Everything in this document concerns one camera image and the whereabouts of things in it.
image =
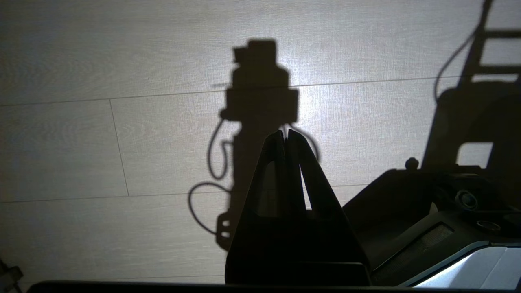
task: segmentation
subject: wooden floor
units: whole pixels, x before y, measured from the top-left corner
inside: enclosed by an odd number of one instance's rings
[[[433,85],[479,20],[476,0],[16,1],[0,4],[0,257],[49,279],[224,282],[226,252],[187,193],[235,68],[232,49],[273,39],[341,204],[384,171],[421,161]],[[518,0],[490,28],[521,27]],[[484,63],[521,63],[518,41]],[[443,72],[458,82],[468,48]],[[233,140],[226,121],[217,140]],[[224,158],[214,152],[213,163]],[[486,162],[482,148],[466,163]],[[233,185],[233,171],[219,181]],[[228,195],[194,208],[214,228]]]

